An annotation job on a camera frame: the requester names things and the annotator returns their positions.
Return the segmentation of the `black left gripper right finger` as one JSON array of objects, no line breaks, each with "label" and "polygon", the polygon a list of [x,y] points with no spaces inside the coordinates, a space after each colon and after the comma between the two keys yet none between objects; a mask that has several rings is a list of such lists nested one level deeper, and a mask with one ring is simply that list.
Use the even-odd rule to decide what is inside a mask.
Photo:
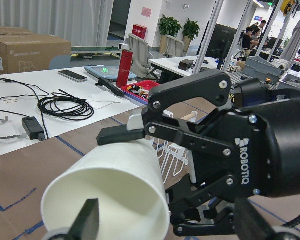
[{"label": "black left gripper right finger", "polygon": [[234,231],[240,240],[276,239],[276,232],[246,198],[237,198],[234,205]]}]

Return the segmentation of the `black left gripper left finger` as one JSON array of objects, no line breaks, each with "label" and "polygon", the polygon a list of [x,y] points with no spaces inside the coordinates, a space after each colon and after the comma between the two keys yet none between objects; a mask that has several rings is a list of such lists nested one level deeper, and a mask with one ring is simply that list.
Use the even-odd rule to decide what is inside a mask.
[{"label": "black left gripper left finger", "polygon": [[99,200],[87,199],[67,233],[68,240],[96,240],[100,226]]}]

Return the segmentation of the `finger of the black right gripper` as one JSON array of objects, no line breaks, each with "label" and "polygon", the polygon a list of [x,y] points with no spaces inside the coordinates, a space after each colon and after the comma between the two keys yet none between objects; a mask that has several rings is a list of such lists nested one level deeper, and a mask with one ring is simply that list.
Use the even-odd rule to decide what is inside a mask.
[{"label": "finger of the black right gripper", "polygon": [[114,143],[126,143],[145,138],[141,111],[134,112],[126,125],[103,128],[96,140],[99,146]]}]

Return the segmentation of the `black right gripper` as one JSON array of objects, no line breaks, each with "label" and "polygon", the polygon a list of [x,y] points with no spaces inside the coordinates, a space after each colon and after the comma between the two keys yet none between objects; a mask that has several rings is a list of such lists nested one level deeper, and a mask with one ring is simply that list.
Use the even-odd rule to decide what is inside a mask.
[{"label": "black right gripper", "polygon": [[300,89],[241,85],[216,69],[154,87],[142,112],[147,135],[189,150],[190,173],[167,190],[177,236],[235,233],[237,198],[300,194]]}]

